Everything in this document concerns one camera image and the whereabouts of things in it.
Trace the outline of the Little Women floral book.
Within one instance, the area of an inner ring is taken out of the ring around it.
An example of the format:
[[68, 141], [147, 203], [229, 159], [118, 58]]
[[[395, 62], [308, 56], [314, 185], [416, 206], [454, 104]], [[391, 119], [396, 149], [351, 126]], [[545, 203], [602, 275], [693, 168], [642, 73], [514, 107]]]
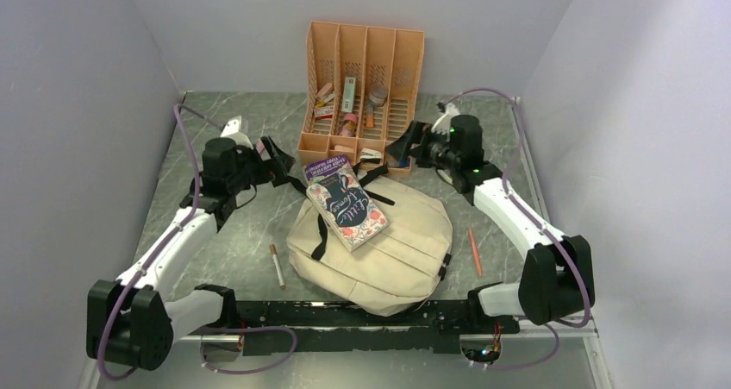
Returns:
[[385, 213], [346, 169], [313, 182], [305, 192], [325, 226], [334, 231], [347, 251], [361, 247], [390, 225]]

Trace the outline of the beige canvas backpack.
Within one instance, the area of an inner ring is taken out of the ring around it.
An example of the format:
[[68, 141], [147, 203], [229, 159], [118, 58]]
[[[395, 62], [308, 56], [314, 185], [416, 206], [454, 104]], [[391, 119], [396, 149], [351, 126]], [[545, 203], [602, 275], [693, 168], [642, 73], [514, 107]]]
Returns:
[[[317, 210], [301, 207], [287, 237], [289, 262], [302, 279], [356, 304], [392, 316], [428, 299], [445, 278], [451, 260], [453, 226], [437, 198], [379, 176], [369, 191], [392, 200], [381, 205], [389, 225], [353, 251], [334, 232], [323, 240]], [[313, 253], [324, 243], [324, 254]]]

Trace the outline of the purple Treehouse book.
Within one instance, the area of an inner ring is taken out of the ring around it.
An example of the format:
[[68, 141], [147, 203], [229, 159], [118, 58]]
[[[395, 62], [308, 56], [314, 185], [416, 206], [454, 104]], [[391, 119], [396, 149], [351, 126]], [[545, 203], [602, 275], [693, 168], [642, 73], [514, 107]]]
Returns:
[[345, 154], [337, 154], [324, 160], [318, 160], [303, 168], [304, 177], [309, 184], [316, 183], [338, 171], [353, 174], [353, 168]]

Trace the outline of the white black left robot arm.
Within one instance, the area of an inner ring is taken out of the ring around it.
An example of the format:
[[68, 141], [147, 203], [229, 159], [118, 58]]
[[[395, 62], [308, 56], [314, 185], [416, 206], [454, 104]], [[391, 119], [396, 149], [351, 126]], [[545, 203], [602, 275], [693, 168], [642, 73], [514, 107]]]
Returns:
[[152, 371], [190, 333], [206, 328], [225, 334], [240, 325], [232, 289], [203, 284], [172, 301], [172, 286], [238, 210], [238, 195], [287, 184], [294, 163], [268, 136], [251, 147], [231, 137], [207, 141], [193, 160], [191, 188], [164, 233], [117, 279], [100, 279], [89, 290], [87, 355], [99, 367], [111, 362]]

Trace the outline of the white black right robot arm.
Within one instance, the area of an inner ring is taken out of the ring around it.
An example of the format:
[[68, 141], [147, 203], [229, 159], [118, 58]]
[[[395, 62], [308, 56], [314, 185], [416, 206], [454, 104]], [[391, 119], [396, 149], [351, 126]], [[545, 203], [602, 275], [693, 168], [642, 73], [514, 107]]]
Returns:
[[518, 281], [488, 285], [472, 295], [476, 302], [465, 309], [472, 330], [485, 332], [500, 316], [542, 325], [565, 323], [581, 313], [578, 325], [588, 323], [595, 302], [590, 244], [555, 228], [515, 192], [484, 157], [475, 116], [445, 114], [437, 125], [413, 121], [386, 152], [398, 161], [446, 171], [453, 189], [495, 223], [521, 256]]

